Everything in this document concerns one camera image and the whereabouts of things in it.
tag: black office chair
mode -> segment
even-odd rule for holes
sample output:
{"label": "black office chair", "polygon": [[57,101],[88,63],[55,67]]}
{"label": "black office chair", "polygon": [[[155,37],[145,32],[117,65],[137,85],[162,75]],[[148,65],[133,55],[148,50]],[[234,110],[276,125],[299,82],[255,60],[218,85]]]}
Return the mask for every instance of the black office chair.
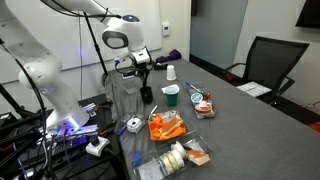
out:
{"label": "black office chair", "polygon": [[[277,97],[294,84],[294,80],[287,77],[289,72],[298,63],[309,44],[290,42],[257,36],[250,48],[247,62],[236,63],[224,70],[224,77],[230,77],[229,70],[246,65],[242,82],[257,82],[272,90],[273,102],[277,103]],[[288,81],[281,88],[283,80]]]}

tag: white paper cup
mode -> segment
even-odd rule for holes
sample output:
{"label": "white paper cup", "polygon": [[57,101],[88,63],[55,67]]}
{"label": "white paper cup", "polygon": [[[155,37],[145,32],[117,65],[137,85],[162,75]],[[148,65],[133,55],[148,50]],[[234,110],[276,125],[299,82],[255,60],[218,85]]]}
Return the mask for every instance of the white paper cup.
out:
{"label": "white paper cup", "polygon": [[167,80],[168,81],[173,81],[176,78],[177,77],[176,77],[176,72],[174,70],[174,66],[173,65],[167,66]]}

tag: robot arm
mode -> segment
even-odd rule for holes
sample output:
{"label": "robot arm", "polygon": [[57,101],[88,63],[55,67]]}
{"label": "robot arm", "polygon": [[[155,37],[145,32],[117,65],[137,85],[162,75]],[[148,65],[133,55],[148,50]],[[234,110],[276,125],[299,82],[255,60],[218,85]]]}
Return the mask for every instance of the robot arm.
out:
{"label": "robot arm", "polygon": [[[143,79],[143,85],[146,85],[146,79],[149,70],[146,68],[147,62],[151,60],[145,46],[140,21],[135,16],[118,17],[111,15],[108,11],[94,0],[41,0],[51,8],[71,13],[72,11],[83,11],[91,17],[95,17],[101,23],[106,25],[102,34],[104,43],[111,49],[124,48],[124,53],[119,58],[130,57],[136,68],[136,75]],[[89,115],[78,104],[78,101],[61,77],[62,69],[59,61],[47,48],[41,45],[22,25],[22,23],[10,12],[6,5],[6,0],[0,0],[0,18],[15,21],[16,26],[9,31],[1,31],[0,37],[4,39],[8,49],[13,56],[23,60],[24,68],[29,73],[37,88],[53,105],[54,111],[47,119],[47,129],[55,132],[60,129],[77,130],[88,120]],[[27,39],[14,40],[16,34],[24,33],[23,37]],[[19,73],[19,81],[30,88],[23,72]]]}

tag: conference table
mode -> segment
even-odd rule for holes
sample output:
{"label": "conference table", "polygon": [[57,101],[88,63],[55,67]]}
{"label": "conference table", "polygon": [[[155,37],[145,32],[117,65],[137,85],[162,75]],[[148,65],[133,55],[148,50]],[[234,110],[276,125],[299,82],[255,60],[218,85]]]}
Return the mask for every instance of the conference table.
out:
{"label": "conference table", "polygon": [[[155,113],[178,110],[187,131],[196,131],[211,146],[208,163],[188,168],[171,179],[320,179],[319,133],[186,60],[168,64],[174,65],[177,79],[168,81],[165,70],[151,71],[151,104],[142,103],[140,79],[136,80],[138,92],[129,95],[118,72],[110,72],[106,92],[115,102],[117,128],[127,114],[138,112],[147,117],[157,105]],[[196,118],[185,82],[202,83],[211,93],[217,109],[214,118]],[[166,105],[161,91],[172,84],[180,87],[176,107]],[[136,179],[134,153],[143,155],[166,143],[150,140],[147,125],[138,134],[125,131],[119,140],[131,179]]]}

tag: green cup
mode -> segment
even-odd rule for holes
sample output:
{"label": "green cup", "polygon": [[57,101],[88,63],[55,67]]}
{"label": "green cup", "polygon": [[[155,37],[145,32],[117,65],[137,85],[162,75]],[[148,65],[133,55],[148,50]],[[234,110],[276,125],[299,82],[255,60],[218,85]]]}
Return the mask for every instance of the green cup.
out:
{"label": "green cup", "polygon": [[165,89],[165,94],[167,96],[167,105],[169,107],[177,106],[178,93],[179,93],[179,88],[178,87],[167,87]]}

